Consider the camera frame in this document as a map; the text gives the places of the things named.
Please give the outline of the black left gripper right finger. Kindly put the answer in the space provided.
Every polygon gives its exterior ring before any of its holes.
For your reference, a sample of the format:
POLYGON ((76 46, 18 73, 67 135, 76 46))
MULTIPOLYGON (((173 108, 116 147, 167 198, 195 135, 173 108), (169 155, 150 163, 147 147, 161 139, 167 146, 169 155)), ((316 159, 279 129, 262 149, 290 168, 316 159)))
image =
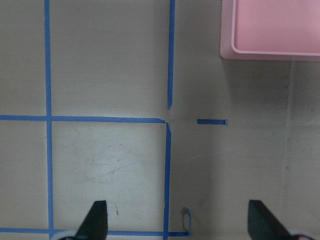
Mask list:
POLYGON ((249 200, 247 231, 252 240, 290 240, 292 237, 261 200, 249 200))

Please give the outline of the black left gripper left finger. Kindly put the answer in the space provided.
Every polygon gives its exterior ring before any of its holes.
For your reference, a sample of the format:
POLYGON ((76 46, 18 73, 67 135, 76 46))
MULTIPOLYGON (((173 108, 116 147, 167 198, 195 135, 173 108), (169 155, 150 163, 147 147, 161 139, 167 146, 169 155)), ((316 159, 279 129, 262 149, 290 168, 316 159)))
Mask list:
POLYGON ((107 202, 105 200, 95 201, 74 237, 76 240, 105 240, 107 233, 107 202))

